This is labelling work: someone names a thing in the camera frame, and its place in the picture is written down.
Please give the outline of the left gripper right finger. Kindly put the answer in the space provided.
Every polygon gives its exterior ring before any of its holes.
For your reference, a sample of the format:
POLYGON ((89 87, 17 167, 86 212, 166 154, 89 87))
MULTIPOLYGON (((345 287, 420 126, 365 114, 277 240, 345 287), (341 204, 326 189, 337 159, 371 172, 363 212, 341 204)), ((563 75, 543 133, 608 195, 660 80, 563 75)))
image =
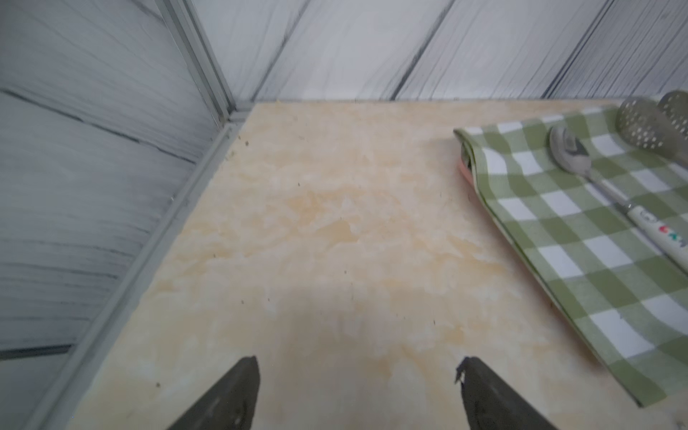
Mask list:
POLYGON ((556 430, 480 358, 464 358, 457 367, 455 383, 460 383, 471 430, 556 430))

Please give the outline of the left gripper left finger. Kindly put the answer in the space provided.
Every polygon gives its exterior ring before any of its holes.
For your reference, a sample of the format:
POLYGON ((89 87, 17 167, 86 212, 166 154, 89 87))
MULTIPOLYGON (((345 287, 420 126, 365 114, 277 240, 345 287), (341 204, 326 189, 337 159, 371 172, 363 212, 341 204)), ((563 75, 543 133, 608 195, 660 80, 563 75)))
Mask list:
POLYGON ((241 358, 168 429, 249 430, 260 383, 257 358, 241 358))

